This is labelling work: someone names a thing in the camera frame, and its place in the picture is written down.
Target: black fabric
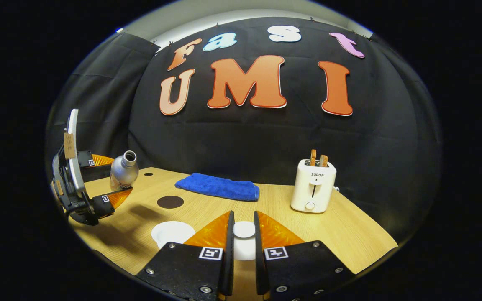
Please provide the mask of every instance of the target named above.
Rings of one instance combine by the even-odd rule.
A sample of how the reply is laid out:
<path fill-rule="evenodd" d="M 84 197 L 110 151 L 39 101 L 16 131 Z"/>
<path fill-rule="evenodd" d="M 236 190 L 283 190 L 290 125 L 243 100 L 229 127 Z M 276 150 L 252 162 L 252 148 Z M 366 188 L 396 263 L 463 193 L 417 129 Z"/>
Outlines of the black fabric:
<path fill-rule="evenodd" d="M 300 29 L 298 42 L 273 42 L 267 28 Z M 202 51 L 222 33 L 236 33 L 228 48 Z M 342 33 L 364 53 L 359 59 L 329 33 Z M 174 51 L 197 39 L 186 61 L 171 70 Z M 249 101 L 225 109 L 209 109 L 214 70 L 211 63 L 235 59 L 246 72 L 257 57 L 285 58 L 280 69 L 281 109 L 256 108 Z M 318 61 L 349 69 L 347 88 L 354 112 L 343 117 L 323 112 L 326 79 Z M 162 80 L 195 69 L 185 107 L 175 115 L 159 110 Z M 171 101 L 179 93 L 172 86 Z M 294 18 L 236 21 L 192 34 L 161 49 L 150 61 L 132 105 L 128 145 L 139 166 L 204 173 L 235 181 L 286 184 L 295 182 L 296 165 L 315 148 L 337 169 L 335 186 L 405 242 L 429 209 L 441 166 L 441 135 L 432 100 L 420 78 L 388 46 L 344 29 Z"/>
<path fill-rule="evenodd" d="M 142 73 L 159 49 L 149 41 L 121 33 L 94 49 L 71 74 L 53 104 L 46 125 L 45 162 L 63 143 L 72 109 L 79 109 L 76 144 L 79 151 L 115 158 L 128 150 L 131 104 Z"/>

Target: orange letter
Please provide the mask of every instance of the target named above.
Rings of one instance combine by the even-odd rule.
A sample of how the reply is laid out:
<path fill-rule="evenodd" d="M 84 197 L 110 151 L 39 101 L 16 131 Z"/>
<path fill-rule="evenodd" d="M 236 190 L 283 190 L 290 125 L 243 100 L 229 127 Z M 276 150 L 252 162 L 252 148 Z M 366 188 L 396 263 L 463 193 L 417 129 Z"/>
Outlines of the orange letter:
<path fill-rule="evenodd" d="M 230 88 L 237 105 L 243 105 L 252 87 L 256 93 L 250 99 L 258 108 L 283 108 L 286 100 L 280 92 L 280 65 L 284 58 L 276 55 L 258 57 L 248 72 L 243 72 L 235 59 L 220 59 L 211 64 L 215 70 L 213 97 L 208 100 L 212 109 L 226 108 L 230 99 L 226 97 L 226 85 Z"/>
<path fill-rule="evenodd" d="M 321 104 L 323 111 L 341 116 L 350 116 L 352 107 L 347 97 L 346 76 L 349 70 L 331 61 L 317 63 L 325 71 L 327 78 L 327 99 Z"/>
<path fill-rule="evenodd" d="M 176 80 L 175 76 L 169 77 L 161 82 L 161 95 L 159 96 L 159 110 L 165 115 L 174 115 L 185 107 L 187 102 L 187 93 L 189 92 L 189 82 L 191 76 L 195 74 L 195 69 L 189 69 L 179 75 L 182 81 L 179 88 L 179 97 L 175 103 L 170 102 L 170 88 L 172 83 Z"/>
<path fill-rule="evenodd" d="M 174 51 L 174 60 L 172 61 L 172 64 L 170 64 L 167 71 L 170 71 L 180 66 L 186 60 L 186 58 L 183 56 L 191 54 L 191 52 L 193 52 L 193 50 L 195 49 L 195 45 L 199 44 L 200 42 L 202 42 L 202 39 L 197 38 L 193 42 L 186 44 L 185 46 L 181 46 L 176 51 Z"/>

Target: blue towel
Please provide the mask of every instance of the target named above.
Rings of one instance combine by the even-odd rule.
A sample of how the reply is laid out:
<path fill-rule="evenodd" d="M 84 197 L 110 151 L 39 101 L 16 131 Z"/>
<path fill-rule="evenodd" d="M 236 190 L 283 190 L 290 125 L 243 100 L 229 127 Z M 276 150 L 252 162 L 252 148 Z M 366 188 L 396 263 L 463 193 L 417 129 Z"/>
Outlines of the blue towel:
<path fill-rule="evenodd" d="M 232 200 L 255 202 L 260 197 L 260 188 L 251 181 L 232 181 L 201 173 L 193 173 L 189 177 L 176 182 L 174 186 L 207 196 L 218 196 Z"/>

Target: pink letter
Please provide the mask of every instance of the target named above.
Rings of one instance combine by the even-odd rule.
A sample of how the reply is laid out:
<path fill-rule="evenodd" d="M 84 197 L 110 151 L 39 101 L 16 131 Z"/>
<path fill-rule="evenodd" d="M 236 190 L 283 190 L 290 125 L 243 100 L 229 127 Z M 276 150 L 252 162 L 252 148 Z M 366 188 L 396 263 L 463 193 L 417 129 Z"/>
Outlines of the pink letter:
<path fill-rule="evenodd" d="M 349 40 L 346 36 L 344 36 L 341 33 L 328 33 L 328 34 L 335 37 L 338 40 L 338 42 L 340 42 L 340 45 L 343 47 L 343 49 L 347 50 L 348 53 L 356 57 L 359 57 L 360 59 L 364 58 L 363 53 L 354 49 L 353 45 L 356 45 L 356 43 L 353 40 Z"/>

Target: screw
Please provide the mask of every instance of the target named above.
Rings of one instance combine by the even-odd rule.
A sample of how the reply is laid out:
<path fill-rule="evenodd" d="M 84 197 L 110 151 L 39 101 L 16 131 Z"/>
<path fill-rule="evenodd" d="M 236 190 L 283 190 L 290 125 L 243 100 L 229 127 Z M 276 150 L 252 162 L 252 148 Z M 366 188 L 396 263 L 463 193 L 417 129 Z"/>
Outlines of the screw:
<path fill-rule="evenodd" d="M 276 291 L 279 292 L 279 293 L 283 293 L 285 291 L 287 291 L 287 286 L 279 286 L 276 288 Z"/>
<path fill-rule="evenodd" d="M 212 292 L 212 289 L 209 287 L 209 286 L 201 286 L 200 287 L 200 291 L 202 293 L 211 293 Z"/>

